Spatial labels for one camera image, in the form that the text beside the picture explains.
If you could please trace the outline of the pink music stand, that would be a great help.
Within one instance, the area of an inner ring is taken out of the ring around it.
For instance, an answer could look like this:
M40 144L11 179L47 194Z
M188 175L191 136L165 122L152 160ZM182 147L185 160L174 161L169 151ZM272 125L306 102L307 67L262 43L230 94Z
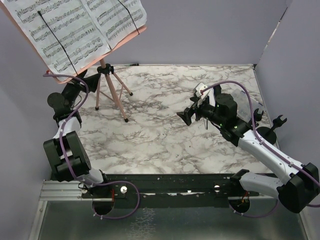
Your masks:
M26 40L32 45L32 43L29 41L29 39L25 36L24 32L21 30L21 28L18 26L18 24L15 22L15 20L12 18L12 16L10 15L9 11L5 8L5 6L2 3L3 1L1 1L0 3L0 7L1 9L7 14L7 16L9 17L9 19L18 27L18 29L20 30L20 32L23 34L23 36L26 38ZM116 49L120 48L121 46L123 46L125 43L127 43L128 41L130 41L131 39L135 38L136 36L138 36L140 33L142 33L143 31L146 30L146 24L140 28L138 28L136 31L130 33L127 37L125 37L123 40L121 40L113 49L111 49L110 47L110 51L103 54L102 56L96 58L93 62L89 63L85 68L81 69L80 72L77 72L75 74L54 74L49 68L48 66L45 64L44 60L41 58L41 56L38 54L37 50L35 49L35 47L32 45L33 49L37 52L37 54L39 55L39 57L42 59L42 61L44 62L44 64L47 66L47 70L50 71L50 74L46 74L47 77L52 77L54 78L58 83L60 84L67 84L69 83L72 79L75 79L79 82L81 82L83 85L85 85L86 83L77 77L77 75L79 75L80 73L82 73L83 71L87 70L87 73L85 75L85 77L89 77L95 74L100 74L101 76L104 76L107 82L107 85L109 87L109 91L110 91L110 95L108 96L108 98L114 102L114 104L119 108L122 109L123 105L121 102L121 96L122 96L122 91L121 90L116 90L115 86L112 82L112 78L116 77L117 74L114 71L113 66L111 66L110 64L105 62L105 57L107 55L109 55L110 53L114 52ZM101 90L100 90L100 80L98 83L98 87L96 89L95 92L97 95L101 95Z

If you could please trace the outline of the black stand of white microphone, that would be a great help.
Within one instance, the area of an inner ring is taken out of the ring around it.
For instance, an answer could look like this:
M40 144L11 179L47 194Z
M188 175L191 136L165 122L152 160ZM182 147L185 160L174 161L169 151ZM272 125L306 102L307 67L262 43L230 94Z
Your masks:
M254 126L256 127L258 125L258 122L262 120L262 117L264 115L264 111L260 111L259 108L256 108L253 112L253 121L254 121Z

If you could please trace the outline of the white microphone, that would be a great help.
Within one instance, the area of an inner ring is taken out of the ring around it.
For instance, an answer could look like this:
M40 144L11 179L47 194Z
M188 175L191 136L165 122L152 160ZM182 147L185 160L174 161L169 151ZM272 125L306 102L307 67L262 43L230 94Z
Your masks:
M210 90L207 90L206 93L209 99L209 104L214 107L216 105L214 90L211 88Z

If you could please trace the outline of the black microphone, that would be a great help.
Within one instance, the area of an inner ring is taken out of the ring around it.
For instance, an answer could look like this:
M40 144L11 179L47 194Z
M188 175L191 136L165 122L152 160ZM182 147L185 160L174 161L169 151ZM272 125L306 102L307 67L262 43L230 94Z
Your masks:
M218 95L220 95L222 93L222 88L218 84L213 88L213 91L214 91L214 97L217 97Z

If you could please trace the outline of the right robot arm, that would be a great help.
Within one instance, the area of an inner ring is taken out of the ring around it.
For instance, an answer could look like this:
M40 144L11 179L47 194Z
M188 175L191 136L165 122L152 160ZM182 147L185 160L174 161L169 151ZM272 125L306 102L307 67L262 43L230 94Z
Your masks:
M319 171L312 163L302 164L281 152L268 141L255 135L252 124L237 116L238 105L227 93L205 98L194 95L193 104L177 115L190 126L192 116L198 121L206 119L219 129L222 137L248 152L268 167L275 177L241 170L233 176L229 189L240 196L244 192L257 192L273 197L289 211L300 213L320 194Z

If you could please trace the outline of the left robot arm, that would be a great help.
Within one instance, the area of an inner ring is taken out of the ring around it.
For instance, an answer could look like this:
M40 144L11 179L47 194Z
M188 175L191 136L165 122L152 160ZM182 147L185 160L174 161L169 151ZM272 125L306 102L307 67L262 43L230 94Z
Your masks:
M73 180L83 183L80 189L87 191L88 195L95 198L107 197L111 186L107 182L105 174L91 166L89 157L83 147L78 131L82 127L82 119L76 109L75 101L80 92L95 92L100 80L100 74L96 73L85 77L87 71L76 77L85 84L72 79L61 93L53 92L47 98L48 105L53 108L58 131L52 139L43 143L52 171L52 178L59 182Z

